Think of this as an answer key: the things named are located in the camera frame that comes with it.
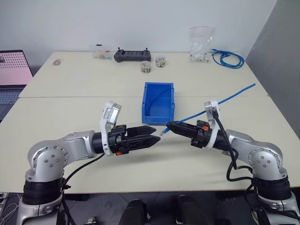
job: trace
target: gray wall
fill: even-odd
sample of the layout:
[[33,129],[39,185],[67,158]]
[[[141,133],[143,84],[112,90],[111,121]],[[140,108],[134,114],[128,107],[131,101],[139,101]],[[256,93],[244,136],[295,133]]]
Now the gray wall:
[[246,62],[300,137],[300,0],[277,1]]

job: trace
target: black cable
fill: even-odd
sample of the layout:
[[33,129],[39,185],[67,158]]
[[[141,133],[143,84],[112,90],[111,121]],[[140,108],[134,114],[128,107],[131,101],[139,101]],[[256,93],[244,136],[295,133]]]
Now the black cable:
[[67,183],[68,183],[68,181],[74,176],[75,173],[77,173],[78,171],[80,171],[81,169],[83,169],[84,167],[86,167],[87,165],[92,164],[92,163],[96,162],[97,160],[101,159],[104,155],[105,155],[105,153],[103,153],[102,155],[100,155],[100,156],[97,157],[96,159],[91,160],[91,161],[89,161],[89,162],[83,164],[82,166],[78,167],[76,170],[74,170],[74,171],[66,178],[64,187],[63,187],[63,189],[62,189],[62,200],[61,200],[61,202],[62,202],[62,205],[63,205],[63,207],[64,207],[64,209],[65,209],[65,211],[66,211],[66,214],[67,214],[67,224],[68,224],[68,225],[69,225],[70,223],[71,223],[72,225],[76,225],[76,223],[75,223],[75,221],[73,220],[73,218],[72,218],[72,216],[71,216],[71,213],[70,213],[70,210],[69,210],[69,208],[68,208],[68,206],[67,206],[67,204],[66,204],[65,194],[64,194],[63,190],[69,188],[69,187],[67,186]]
[[[237,158],[239,157],[239,153],[238,153],[238,151],[237,151],[236,149],[232,149],[232,150],[233,150],[234,153],[235,153],[235,155],[234,155],[234,160],[237,160]],[[231,173],[232,168],[233,168],[233,163],[231,162],[231,163],[229,164],[229,166],[228,166],[227,173],[226,173],[226,178],[227,178],[228,181],[231,181],[231,182],[239,181],[239,180],[251,180],[251,181],[252,181],[252,179],[253,179],[252,177],[230,178],[230,173]],[[245,169],[249,169],[249,168],[250,168],[251,171],[252,171],[252,168],[249,167],[249,166],[246,166],[246,165],[238,166],[238,167],[237,167],[237,170],[243,169],[243,168],[245,168]]]
[[232,161],[233,167],[234,167],[234,169],[236,170],[236,169],[237,169],[237,166],[236,166],[236,159],[234,158],[234,154],[233,154],[233,148],[231,147],[231,144],[230,144],[230,142],[229,142],[227,133],[226,133],[226,131],[225,131],[225,129],[224,129],[224,127],[223,127],[221,121],[219,120],[219,116],[218,116],[217,111],[214,111],[214,110],[213,110],[212,116],[213,116],[213,118],[216,120],[217,124],[218,124],[219,127],[220,127],[220,130],[221,130],[221,132],[222,132],[222,134],[223,134],[223,136],[224,136],[226,145],[227,145],[227,147],[228,147],[228,151],[229,151],[229,153],[230,153],[230,157],[231,157],[231,161]]
[[71,216],[71,214],[70,214],[70,210],[69,210],[69,207],[68,207],[67,204],[66,204],[66,200],[65,200],[65,196],[64,196],[64,195],[62,195],[62,200],[61,200],[61,202],[62,202],[62,205],[63,205],[63,207],[64,207],[64,209],[65,209],[65,212],[66,212],[66,215],[67,215],[68,222],[71,222],[72,225],[76,225],[75,221],[73,220],[73,218],[72,218],[72,216]]
[[8,198],[10,198],[10,197],[15,197],[15,196],[18,196],[18,195],[10,195],[10,196],[5,197],[5,198],[0,198],[0,201],[1,201],[1,200],[4,200],[4,199],[8,199]]
[[[222,134],[223,134],[223,136],[225,138],[225,142],[226,142],[226,145],[228,147],[228,150],[230,152],[230,156],[231,156],[231,159],[232,159],[232,161],[229,164],[228,169],[227,169],[226,178],[227,178],[228,181],[251,180],[251,184],[246,189],[246,191],[244,193],[244,197],[245,197],[245,200],[246,200],[247,204],[251,207],[251,209],[253,211],[257,212],[257,210],[254,209],[254,207],[250,204],[249,200],[247,199],[247,192],[254,186],[252,184],[253,178],[251,178],[251,177],[238,177],[238,178],[233,178],[233,179],[230,178],[230,173],[231,173],[232,168],[234,168],[235,170],[244,169],[245,168],[245,169],[248,169],[251,173],[252,173],[253,169],[251,167],[249,167],[249,166],[246,166],[246,165],[236,166],[236,160],[239,157],[239,153],[238,153],[238,151],[236,149],[232,148],[232,146],[231,146],[231,144],[229,142],[227,133],[226,133],[226,131],[225,131],[225,129],[224,129],[221,121],[218,118],[218,113],[217,113],[216,109],[213,109],[212,115],[213,115],[213,118],[216,120],[217,124],[220,127],[220,130],[221,130],[221,132],[222,132]],[[271,208],[268,208],[268,210],[272,211],[274,213],[278,213],[278,214],[281,214],[283,216],[294,218],[294,219],[300,221],[300,217],[298,217],[297,215],[292,215],[292,214],[286,213],[284,211],[278,211],[278,210],[271,209]]]
[[256,212],[256,209],[251,205],[251,203],[249,202],[249,200],[247,199],[247,194],[248,194],[248,191],[250,191],[250,189],[253,187],[253,184],[250,184],[250,186],[245,190],[244,192],[244,198],[247,202],[247,204],[250,206],[250,208]]
[[281,201],[281,204],[282,204],[282,211],[284,212],[285,211],[285,205],[283,204],[282,200]]
[[86,167],[87,165],[89,164],[92,164],[93,162],[96,162],[97,160],[101,159],[103,156],[105,155],[105,153],[103,153],[101,156],[99,156],[98,158],[92,160],[92,161],[89,161],[87,162],[86,164],[83,164],[82,166],[78,167],[76,170],[74,170],[67,178],[66,178],[66,181],[65,181],[65,186],[67,184],[67,182],[71,179],[71,177],[74,176],[75,173],[77,173],[78,171],[80,171],[82,168]]

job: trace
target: plastic bag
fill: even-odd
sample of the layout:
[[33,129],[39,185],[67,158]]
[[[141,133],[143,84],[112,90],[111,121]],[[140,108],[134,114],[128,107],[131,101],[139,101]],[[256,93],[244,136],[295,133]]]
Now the plastic bag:
[[213,27],[192,27],[189,29],[191,41],[191,61],[209,62],[210,43],[215,33]]

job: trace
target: black remote controller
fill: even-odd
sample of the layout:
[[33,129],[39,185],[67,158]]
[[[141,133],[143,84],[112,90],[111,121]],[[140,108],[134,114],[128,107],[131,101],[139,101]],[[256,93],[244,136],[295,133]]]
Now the black remote controller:
[[124,51],[123,49],[119,50],[113,56],[117,62],[122,61],[151,61],[151,54],[148,51],[148,48],[144,51]]

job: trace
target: laptop keyboard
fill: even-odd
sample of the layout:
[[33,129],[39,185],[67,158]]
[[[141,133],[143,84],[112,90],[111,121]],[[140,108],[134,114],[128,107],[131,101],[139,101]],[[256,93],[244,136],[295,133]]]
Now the laptop keyboard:
[[18,98],[21,91],[12,92],[0,92],[0,104],[14,104]]

